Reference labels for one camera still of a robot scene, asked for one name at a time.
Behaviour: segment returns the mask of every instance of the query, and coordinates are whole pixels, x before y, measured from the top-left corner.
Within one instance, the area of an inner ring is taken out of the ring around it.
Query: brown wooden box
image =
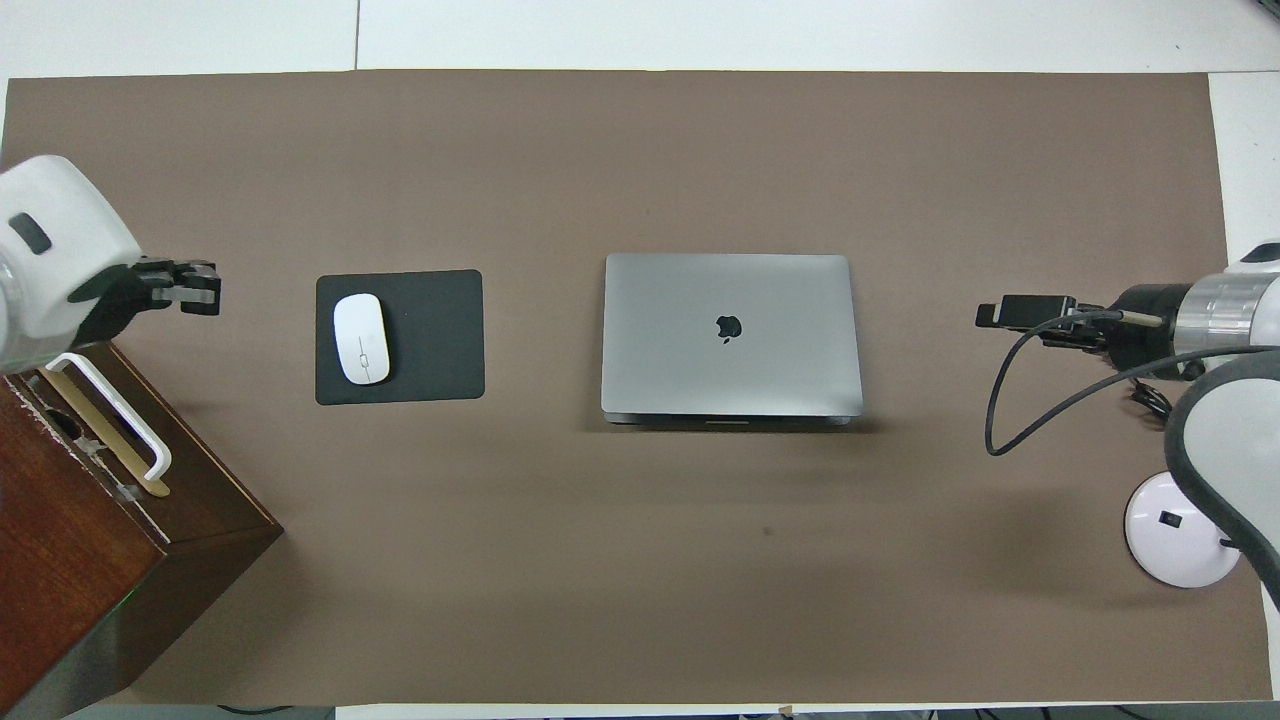
[[[0,715],[60,717],[132,683],[280,525],[113,346],[83,352],[166,442],[152,497],[38,373],[0,378]],[[145,459],[78,370],[65,374]]]

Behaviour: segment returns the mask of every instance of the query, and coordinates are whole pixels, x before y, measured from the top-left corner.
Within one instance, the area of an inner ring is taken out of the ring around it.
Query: brown table mat
[[[1162,457],[1120,388],[982,450],[1014,336],[978,302],[1224,264],[1204,76],[13,81],[4,161],[38,152],[218,261],[220,318],[119,345],[287,528],[133,700],[1270,697],[1252,571],[1175,591],[1125,550]],[[847,255],[869,416],[608,425],[612,251]],[[316,405],[317,277],[465,268],[483,398]],[[1106,373],[1029,348],[998,434]]]

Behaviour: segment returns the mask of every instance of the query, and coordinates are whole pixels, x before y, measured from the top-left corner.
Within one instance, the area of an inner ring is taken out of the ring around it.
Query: silver laptop
[[[613,254],[604,268],[609,421],[845,424],[863,413],[842,255]]]

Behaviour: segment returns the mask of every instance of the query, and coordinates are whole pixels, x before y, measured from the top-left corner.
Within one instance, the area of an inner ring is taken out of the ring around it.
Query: white handle
[[[151,425],[147,425],[146,420],[138,415],[133,406],[120,397],[120,393],[111,387],[111,383],[108,382],[97,368],[93,366],[93,363],[91,363],[88,357],[74,352],[63,352],[45,365],[45,369],[51,373],[60,373],[68,363],[79,368],[79,372],[88,378],[88,382],[93,383],[97,392],[100,392],[102,397],[111,404],[111,407],[115,407],[115,411],[120,414],[120,418],[124,418],[124,421],[133,428],[133,432],[138,433],[142,442],[147,443],[147,447],[150,447],[151,452],[155,454],[156,461],[151,465],[151,469],[143,474],[143,479],[148,482],[160,479],[160,475],[165,474],[165,470],[169,469],[169,462],[173,461],[173,455],[169,454],[169,446],[160,439],[160,436],[151,429]]]

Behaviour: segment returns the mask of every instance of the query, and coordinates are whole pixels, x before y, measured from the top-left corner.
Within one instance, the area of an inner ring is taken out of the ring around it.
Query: mouse pad
[[[333,336],[333,307],[369,292],[383,305],[390,374],[347,380]],[[484,395],[484,301],[477,270],[324,275],[316,281],[316,402],[470,400]]]

